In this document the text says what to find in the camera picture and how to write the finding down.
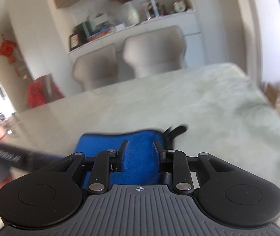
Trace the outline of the blue and grey microfibre towel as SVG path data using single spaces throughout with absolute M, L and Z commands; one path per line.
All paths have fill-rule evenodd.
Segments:
M 95 157 L 101 151 L 118 150 L 124 141 L 129 145 L 124 152 L 125 171 L 110 174 L 110 184 L 120 185 L 156 185 L 160 180 L 158 172 L 158 157 L 153 142 L 158 141 L 163 149 L 174 148 L 174 139 L 188 130 L 187 125 L 175 129 L 161 131 L 143 129 L 123 134 L 83 134 L 76 146 L 76 152 L 82 152 L 86 157 Z

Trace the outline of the chair with red cloth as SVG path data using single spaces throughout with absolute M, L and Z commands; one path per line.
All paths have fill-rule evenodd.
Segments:
M 27 106 L 30 109 L 62 98 L 64 98 L 64 95 L 53 81 L 52 74 L 37 78 L 27 87 Z

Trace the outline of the beige dining chair left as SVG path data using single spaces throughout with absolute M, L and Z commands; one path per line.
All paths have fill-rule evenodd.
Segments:
M 113 44 L 80 56 L 74 63 L 72 76 L 82 90 L 91 91 L 118 82 L 118 62 Z

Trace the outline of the beige dining chair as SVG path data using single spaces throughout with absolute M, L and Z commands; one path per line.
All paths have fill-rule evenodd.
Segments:
M 82 90 L 91 91 L 118 82 L 118 62 L 113 44 L 80 56 L 74 63 L 72 76 Z
M 123 59 L 136 78 L 186 69 L 186 41 L 179 26 L 169 26 L 128 37 Z

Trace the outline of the red chinese knot ornament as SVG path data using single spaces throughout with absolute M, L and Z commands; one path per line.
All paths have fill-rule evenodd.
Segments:
M 18 77 L 21 77 L 20 71 L 14 64 L 16 63 L 16 57 L 14 51 L 17 48 L 17 44 L 14 41 L 7 40 L 4 34 L 1 34 L 2 43 L 0 45 L 0 56 L 5 56 L 8 63 L 14 68 L 14 71 Z

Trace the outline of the beige dining chair right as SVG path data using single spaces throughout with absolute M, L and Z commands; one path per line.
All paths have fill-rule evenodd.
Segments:
M 136 78 L 186 69 L 186 41 L 179 26 L 169 26 L 128 37 L 123 59 Z

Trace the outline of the framed picture on sideboard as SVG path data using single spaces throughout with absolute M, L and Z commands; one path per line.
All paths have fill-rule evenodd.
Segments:
M 78 34 L 73 33 L 69 36 L 69 50 L 75 50 L 81 46 L 80 37 Z

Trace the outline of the stack of books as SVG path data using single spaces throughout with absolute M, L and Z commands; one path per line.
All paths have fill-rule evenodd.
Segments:
M 101 38 L 101 37 L 103 37 L 105 35 L 113 34 L 115 31 L 116 31 L 115 27 L 106 28 L 106 29 L 104 29 L 102 31 L 97 32 L 96 34 L 93 34 L 92 36 L 89 36 L 87 38 L 87 41 L 88 42 L 94 41 L 94 40 L 96 40 L 98 38 Z

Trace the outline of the white sideboard cabinet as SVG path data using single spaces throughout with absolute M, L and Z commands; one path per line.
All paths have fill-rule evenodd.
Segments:
M 80 56 L 110 44 L 117 53 L 120 82 L 206 65 L 203 36 L 195 11 L 159 17 L 116 31 L 71 51 L 69 56 L 75 62 Z

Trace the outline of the white ceramic vase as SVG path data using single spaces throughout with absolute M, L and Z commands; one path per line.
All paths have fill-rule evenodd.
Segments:
M 130 25 L 137 25 L 140 23 L 140 16 L 132 2 L 124 3 L 126 9 L 126 17 Z

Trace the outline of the small alarm clock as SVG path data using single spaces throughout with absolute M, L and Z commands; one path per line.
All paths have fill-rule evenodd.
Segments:
M 174 11 L 176 13 L 185 12 L 186 11 L 186 4 L 183 0 L 177 1 L 173 4 Z

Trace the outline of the photo frame on sideboard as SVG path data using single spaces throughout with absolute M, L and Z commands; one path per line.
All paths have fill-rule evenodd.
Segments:
M 144 4 L 144 13 L 147 20 L 151 20 L 160 16 L 155 0 L 149 0 Z

